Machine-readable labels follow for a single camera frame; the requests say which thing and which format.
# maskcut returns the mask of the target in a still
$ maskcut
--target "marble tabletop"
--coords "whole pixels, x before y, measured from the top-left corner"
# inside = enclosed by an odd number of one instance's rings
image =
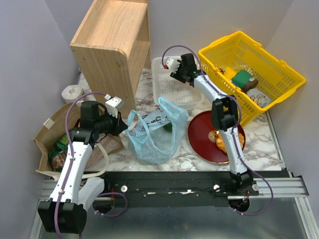
[[[79,85],[89,92],[90,88],[83,75]],[[153,100],[152,72],[143,70],[136,93],[136,104],[141,115],[149,114],[158,106]],[[188,110],[189,122],[199,113],[211,110],[211,103],[205,99],[203,103]],[[280,158],[274,144],[270,125],[265,115],[261,115],[244,127],[246,146],[244,156],[247,164],[253,170],[281,170]],[[186,133],[183,136],[176,154],[167,163],[161,165],[143,165],[127,148],[128,138],[125,133],[121,138],[125,148],[118,153],[109,155],[110,164],[108,171],[229,171],[229,164],[214,164],[199,157],[191,148]],[[99,171],[104,166],[104,160],[88,168],[86,171]]]

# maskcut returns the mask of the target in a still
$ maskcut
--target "wooden cabinet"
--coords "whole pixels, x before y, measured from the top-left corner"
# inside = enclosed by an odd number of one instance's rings
[[[70,47],[92,91],[124,100],[125,118],[136,109],[142,69],[151,68],[147,0],[94,0]]]

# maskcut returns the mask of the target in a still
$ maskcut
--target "white wall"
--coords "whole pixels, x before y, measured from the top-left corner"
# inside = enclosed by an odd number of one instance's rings
[[[319,1],[294,0],[267,50],[304,75],[307,83],[270,112],[283,157],[302,175],[319,223]]]
[[[267,45],[292,0],[149,0],[152,57],[172,45],[195,52],[212,41],[242,30]],[[168,55],[184,53],[172,49]]]
[[[25,239],[43,179],[32,138],[78,68],[44,0],[0,1],[0,32],[0,238]]]
[[[93,0],[45,0],[69,44]]]

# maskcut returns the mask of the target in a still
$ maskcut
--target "yellow basket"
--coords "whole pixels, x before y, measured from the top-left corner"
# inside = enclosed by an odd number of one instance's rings
[[[199,58],[211,81],[225,93],[235,95],[242,108],[242,125],[287,99],[306,82],[306,79],[285,61],[276,59],[262,48],[262,44],[242,31],[212,42],[199,51]],[[218,68],[225,70],[224,75]],[[259,81],[257,89],[272,100],[266,107],[259,107],[231,82],[237,72],[243,69]]]

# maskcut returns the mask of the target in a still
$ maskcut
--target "bread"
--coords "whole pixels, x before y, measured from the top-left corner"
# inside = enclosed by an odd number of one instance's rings
[[[239,137],[239,142],[240,142],[241,149],[243,149],[244,148],[245,138],[244,138],[244,136],[241,133],[238,134],[238,137]],[[221,137],[221,134],[217,135],[216,145],[217,145],[217,147],[219,149],[223,150],[224,153],[227,153],[227,150],[226,150],[223,138]]]

